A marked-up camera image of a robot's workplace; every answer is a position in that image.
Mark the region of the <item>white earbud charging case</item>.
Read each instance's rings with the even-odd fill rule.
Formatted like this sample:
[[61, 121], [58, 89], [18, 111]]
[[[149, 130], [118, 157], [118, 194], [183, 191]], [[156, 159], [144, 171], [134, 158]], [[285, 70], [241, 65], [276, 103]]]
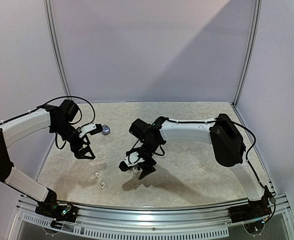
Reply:
[[134, 167], [133, 168], [133, 173], [134, 174], [139, 174], [141, 172], [141, 169], [139, 167]]

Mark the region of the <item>purple earbud charging case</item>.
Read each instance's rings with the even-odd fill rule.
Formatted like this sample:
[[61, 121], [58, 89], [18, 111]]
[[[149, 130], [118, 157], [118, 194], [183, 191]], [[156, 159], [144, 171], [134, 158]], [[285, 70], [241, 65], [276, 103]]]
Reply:
[[101, 134], [106, 136], [106, 135], [109, 135], [111, 133], [111, 129], [108, 125], [104, 124], [102, 125], [102, 132]]

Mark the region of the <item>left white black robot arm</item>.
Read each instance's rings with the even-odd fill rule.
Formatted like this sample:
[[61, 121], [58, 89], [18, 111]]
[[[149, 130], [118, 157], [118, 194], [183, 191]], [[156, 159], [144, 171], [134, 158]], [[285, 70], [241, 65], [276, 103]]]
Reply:
[[79, 106], [66, 99], [60, 105], [45, 103], [0, 121], [0, 182], [41, 203], [50, 217], [61, 213], [57, 194], [35, 179], [45, 158], [40, 151], [46, 152], [49, 146], [44, 132], [60, 137], [76, 159], [93, 160], [89, 136], [100, 133], [102, 126], [94, 120], [76, 126], [79, 112]]

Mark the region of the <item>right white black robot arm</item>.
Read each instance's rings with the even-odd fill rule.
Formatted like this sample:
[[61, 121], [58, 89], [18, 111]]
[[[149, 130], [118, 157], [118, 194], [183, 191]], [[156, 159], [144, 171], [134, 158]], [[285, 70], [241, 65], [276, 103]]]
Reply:
[[122, 162], [123, 171], [140, 168], [140, 179], [155, 171], [156, 161], [153, 156], [157, 149], [168, 141], [190, 141], [206, 143], [212, 146], [215, 160], [229, 168], [246, 192], [249, 201], [245, 213], [249, 218], [256, 218], [265, 209], [262, 201], [267, 191], [248, 158], [243, 137], [237, 129], [240, 124], [221, 113], [216, 118], [205, 120], [177, 120], [164, 116], [153, 123], [136, 119], [129, 128], [129, 133], [141, 143], [126, 152]]

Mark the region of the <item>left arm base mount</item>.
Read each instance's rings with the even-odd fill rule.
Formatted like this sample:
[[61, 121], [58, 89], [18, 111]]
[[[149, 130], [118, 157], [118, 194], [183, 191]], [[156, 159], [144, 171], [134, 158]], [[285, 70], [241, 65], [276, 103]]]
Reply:
[[75, 223], [79, 208], [70, 202], [60, 203], [56, 200], [38, 202], [35, 213], [55, 219], [57, 222]]

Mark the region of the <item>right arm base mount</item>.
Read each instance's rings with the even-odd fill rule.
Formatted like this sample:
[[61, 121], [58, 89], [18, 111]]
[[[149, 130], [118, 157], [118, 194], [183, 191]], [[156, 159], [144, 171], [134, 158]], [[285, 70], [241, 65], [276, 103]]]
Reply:
[[271, 210], [268, 200], [249, 200], [246, 204], [230, 207], [228, 214], [232, 223], [239, 223], [262, 217], [271, 217], [273, 210]]

